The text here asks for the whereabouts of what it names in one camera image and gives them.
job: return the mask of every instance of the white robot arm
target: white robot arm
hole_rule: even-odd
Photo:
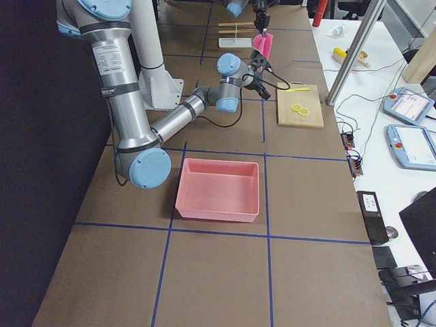
[[[177,82],[165,70],[151,0],[134,0],[133,4],[131,0],[57,0],[57,21],[60,32],[91,44],[102,81],[102,96],[108,100],[120,135],[115,169],[137,187],[154,188],[166,180],[171,162],[160,144],[207,107],[236,112],[242,87],[255,89],[263,98],[269,97],[259,81],[263,69],[259,62],[267,63],[266,59],[260,56],[259,61],[257,54],[252,64],[247,65],[228,53],[217,63],[221,74],[219,86],[197,88],[178,104],[173,95],[180,94],[181,88],[173,87]],[[130,33],[142,66],[140,81],[127,42]],[[144,93],[149,95],[159,83],[165,85],[159,90],[163,93],[152,103],[169,97],[171,108],[176,107],[150,126]]]

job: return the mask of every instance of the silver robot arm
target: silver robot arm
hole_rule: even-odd
[[[194,90],[191,97],[150,127],[145,110],[146,100],[142,94],[144,90],[138,82],[127,38],[131,33],[131,24],[134,26],[129,19],[141,17],[144,3],[151,5],[151,0],[135,1],[133,7],[131,0],[94,0],[93,3],[98,3],[99,6],[87,5],[88,2],[89,0],[57,0],[59,30],[68,36],[80,37],[92,46],[102,81],[102,95],[110,104],[111,115],[120,135],[115,160],[117,173],[137,187],[157,187],[167,179],[171,170],[170,157],[160,148],[160,144],[209,106],[236,112],[240,88],[261,87],[259,80],[254,78],[256,67],[243,63],[235,55],[224,54],[217,64],[221,73],[219,86]],[[150,38],[159,42],[156,27],[152,33],[142,31],[134,32],[134,37],[135,34],[152,34]],[[155,49],[157,55],[147,54],[149,50],[138,50],[142,73],[144,69],[154,71],[164,65],[162,59],[156,67],[144,66],[143,57],[152,56],[152,61],[155,61],[152,64],[158,64],[161,60],[160,43],[158,48],[149,48]]]

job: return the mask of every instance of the pink plastic tray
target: pink plastic tray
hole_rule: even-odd
[[[184,218],[252,222],[259,215],[259,165],[185,159],[176,209]]]

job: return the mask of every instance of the black wall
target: black wall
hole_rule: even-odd
[[[0,326],[30,326],[109,135],[85,43],[55,0],[2,1]]]

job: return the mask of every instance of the white table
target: white table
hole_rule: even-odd
[[[346,25],[345,37],[334,39],[326,35],[339,25]],[[312,27],[329,89],[337,75],[337,72],[329,70],[337,71],[340,68],[339,63],[332,57],[333,48],[338,47],[343,50],[349,48],[359,26],[359,21],[323,20],[318,28]],[[361,155],[363,155],[364,143],[369,137],[371,126],[379,110],[381,100],[369,102],[356,96],[344,102],[343,100],[352,94],[358,94],[367,99],[377,99],[388,94],[393,90],[402,67],[405,66],[405,61],[402,59],[403,56],[400,50],[382,22],[375,24],[363,50],[369,55],[367,61],[371,64],[371,68],[363,66],[355,68],[362,71],[353,71],[349,75],[334,106],[335,110],[341,106],[339,112],[354,118],[358,122],[359,130],[354,133],[354,142],[356,150]],[[365,72],[365,70],[379,69],[392,65],[395,62],[397,63],[392,67],[376,72]],[[407,86],[414,91],[423,92],[419,84],[407,84],[402,78],[399,78],[396,87],[401,86]],[[430,111],[429,114],[436,116],[434,110]],[[343,116],[342,118],[350,123],[354,129],[356,128],[354,121]],[[376,192],[385,225],[390,225],[398,230],[399,237],[386,244],[390,246],[398,267],[412,264],[424,266],[405,231],[399,217],[399,212],[411,203],[419,191],[429,191],[436,187],[436,172],[400,168],[386,141],[386,126],[389,124],[401,124],[401,122],[383,112],[378,112],[364,153],[362,167],[364,175],[356,178],[354,187],[356,191]],[[422,125],[436,131],[435,121],[425,119]],[[349,130],[349,127],[344,126],[344,130]],[[397,325],[397,322],[399,323],[398,318],[395,320],[395,310],[390,310],[390,312],[392,313],[392,323],[394,326],[399,326],[399,324]]]

